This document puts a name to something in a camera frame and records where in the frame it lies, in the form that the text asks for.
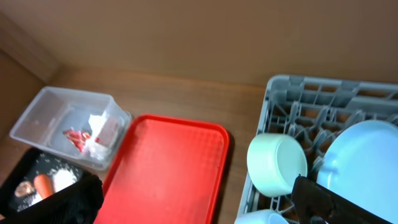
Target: mug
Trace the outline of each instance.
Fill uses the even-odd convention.
[[[308,172],[301,145],[286,134],[258,134],[249,145],[247,162],[251,181],[267,197],[291,194],[296,177]]]
[[[269,209],[250,212],[238,216],[234,224],[289,224],[277,212]]]

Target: orange carrot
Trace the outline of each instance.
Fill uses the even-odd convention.
[[[51,179],[45,174],[37,175],[34,179],[34,185],[40,196],[42,196],[42,199],[54,194]]]

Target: gray dish rack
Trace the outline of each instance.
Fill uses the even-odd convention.
[[[329,145],[346,128],[368,119],[398,124],[398,85],[276,75],[266,88],[257,133],[284,133],[302,146],[308,177],[317,171]],[[238,216],[273,209],[298,224],[289,195],[267,198],[246,176]]]

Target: light blue plate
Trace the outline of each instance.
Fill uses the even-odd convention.
[[[385,121],[348,128],[329,147],[317,183],[398,223],[398,128]]]

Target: table surface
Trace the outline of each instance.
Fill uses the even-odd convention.
[[[145,113],[210,121],[234,139],[218,196],[214,223],[233,223],[246,178],[246,153],[256,133],[266,83],[261,86],[214,83],[100,69],[67,69],[52,86],[110,94],[134,116]],[[29,146],[6,136],[0,142],[0,183]],[[95,172],[104,179],[107,171]]]

